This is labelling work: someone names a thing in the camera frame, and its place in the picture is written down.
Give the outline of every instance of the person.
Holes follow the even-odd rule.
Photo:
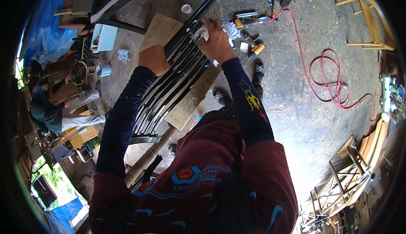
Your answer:
[[[162,46],[140,52],[104,127],[90,202],[92,233],[292,232],[298,204],[284,148],[220,21],[204,23],[209,39],[199,41],[200,50],[221,64],[232,104],[205,114],[178,141],[168,169],[131,193],[123,157],[140,101],[169,69]]]
[[[55,94],[70,79],[71,76],[68,75],[51,87],[52,93]],[[106,121],[105,115],[81,116],[73,114],[79,107],[99,98],[99,92],[96,89],[86,96],[75,97],[59,105],[54,105],[49,101],[49,90],[42,90],[37,77],[30,79],[28,89],[31,92],[30,115],[36,124],[45,126],[51,132],[61,133],[75,126],[90,126]]]

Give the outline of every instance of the blue plastic sheet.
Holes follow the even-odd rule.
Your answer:
[[[76,198],[63,206],[45,212],[49,226],[54,234],[74,234],[69,221],[72,221],[83,208],[79,198]]]
[[[55,62],[70,50],[78,30],[59,28],[60,16],[53,15],[63,3],[64,0],[41,0],[31,15],[20,53],[20,59],[24,58],[24,68],[28,68],[34,59],[45,69],[47,64]]]

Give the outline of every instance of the white pants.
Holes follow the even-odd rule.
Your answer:
[[[78,114],[73,114],[73,112],[78,109],[79,107],[90,103],[91,101],[99,98],[99,92],[94,90],[93,92],[89,93],[87,96],[83,96],[80,98],[73,98],[71,99],[71,107],[64,108],[62,110],[62,132],[71,129],[75,126],[91,126],[99,123],[106,122],[105,115],[99,116],[82,116]]]

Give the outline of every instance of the unfinished wooden chair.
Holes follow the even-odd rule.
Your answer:
[[[336,3],[336,5],[342,5],[344,3],[357,1],[357,0],[344,0]],[[369,36],[371,38],[370,43],[347,43],[349,46],[368,46],[363,47],[363,49],[383,49],[393,51],[395,49],[395,41],[393,40],[393,34],[389,27],[388,21],[382,13],[382,10],[379,8],[378,4],[374,0],[366,0],[370,5],[367,5],[364,0],[358,0],[361,10],[356,11],[354,14],[363,13],[365,20],[367,21]],[[379,14],[379,17],[382,20],[383,27],[386,33],[386,44],[380,39],[378,27],[375,23],[375,20],[372,15],[371,9],[375,8]]]

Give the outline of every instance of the yellow green red print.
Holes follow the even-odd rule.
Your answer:
[[[244,91],[248,104],[251,106],[251,111],[253,111],[255,107],[259,111],[259,115],[267,122],[265,114],[261,111],[261,102],[255,95],[252,94],[251,87],[246,83],[240,84],[240,87],[242,91]]]

